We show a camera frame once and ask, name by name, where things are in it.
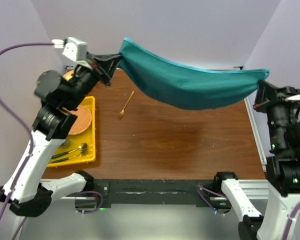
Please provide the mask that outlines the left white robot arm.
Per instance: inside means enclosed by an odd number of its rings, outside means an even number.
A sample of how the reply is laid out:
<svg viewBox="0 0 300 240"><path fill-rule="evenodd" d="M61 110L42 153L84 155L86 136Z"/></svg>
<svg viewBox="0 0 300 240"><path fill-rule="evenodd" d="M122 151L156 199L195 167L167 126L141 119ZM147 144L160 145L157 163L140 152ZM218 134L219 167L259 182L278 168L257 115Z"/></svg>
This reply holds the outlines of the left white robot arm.
<svg viewBox="0 0 300 240"><path fill-rule="evenodd" d="M117 54L86 55L87 66L78 64L74 76L66 80L55 70L42 73L34 94L41 100L41 109L32 124L25 159L4 185L0 186L0 202L8 202L17 216L35 218L51 203L71 194L89 196L94 190L94 178L83 170L42 183L42 175L53 154L67 138L77 120L76 110L98 83L109 86L122 56Z"/></svg>

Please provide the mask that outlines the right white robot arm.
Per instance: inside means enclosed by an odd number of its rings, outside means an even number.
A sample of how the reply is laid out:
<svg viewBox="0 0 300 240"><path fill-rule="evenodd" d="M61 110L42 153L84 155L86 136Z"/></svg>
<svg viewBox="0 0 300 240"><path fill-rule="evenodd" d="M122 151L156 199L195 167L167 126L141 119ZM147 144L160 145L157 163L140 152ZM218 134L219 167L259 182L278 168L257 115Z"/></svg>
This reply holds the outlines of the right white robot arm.
<svg viewBox="0 0 300 240"><path fill-rule="evenodd" d="M300 212L300 89L258 82L253 109L267 116L266 211L255 210L233 172L218 172L213 192L225 196L238 218L242 240L292 240Z"/></svg>

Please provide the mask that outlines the teal cloth napkin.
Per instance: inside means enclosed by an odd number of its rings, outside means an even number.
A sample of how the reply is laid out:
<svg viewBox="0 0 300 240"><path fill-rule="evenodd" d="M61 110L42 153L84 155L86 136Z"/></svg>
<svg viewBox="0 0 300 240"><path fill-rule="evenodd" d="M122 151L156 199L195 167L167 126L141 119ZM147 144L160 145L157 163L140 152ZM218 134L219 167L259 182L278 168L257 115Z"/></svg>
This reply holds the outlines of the teal cloth napkin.
<svg viewBox="0 0 300 240"><path fill-rule="evenodd" d="M208 70L173 62L129 38L121 44L119 64L148 97L183 110L217 109L235 104L258 88L269 69Z"/></svg>

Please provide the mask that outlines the gold fork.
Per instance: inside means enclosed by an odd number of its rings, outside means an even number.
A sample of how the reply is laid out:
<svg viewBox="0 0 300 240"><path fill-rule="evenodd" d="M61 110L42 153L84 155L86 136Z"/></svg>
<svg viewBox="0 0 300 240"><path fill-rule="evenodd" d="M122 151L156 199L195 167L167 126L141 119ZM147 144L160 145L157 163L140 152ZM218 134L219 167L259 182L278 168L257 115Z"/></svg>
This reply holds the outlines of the gold fork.
<svg viewBox="0 0 300 240"><path fill-rule="evenodd" d="M130 102L131 98L133 97L134 93L135 93L135 91L133 90L133 91L131 92L131 94L130 94L128 100L126 101L124 107L123 107L122 110L119 112L119 114L118 114L118 118L119 118L119 119L121 119L121 118L124 116L125 110L126 110L126 108L127 108L127 105L129 104L129 102Z"/></svg>

